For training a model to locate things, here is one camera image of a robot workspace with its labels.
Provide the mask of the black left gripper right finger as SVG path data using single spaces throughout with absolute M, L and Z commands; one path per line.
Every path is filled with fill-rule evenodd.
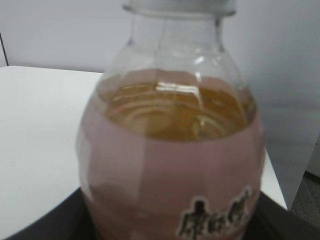
M 264 193 L 252 218 L 253 240 L 318 240 L 320 230 L 285 210 Z

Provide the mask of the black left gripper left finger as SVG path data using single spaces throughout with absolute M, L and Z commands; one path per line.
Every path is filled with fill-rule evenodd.
M 37 221 L 11 234 L 7 240 L 85 240 L 87 209 L 80 189 Z

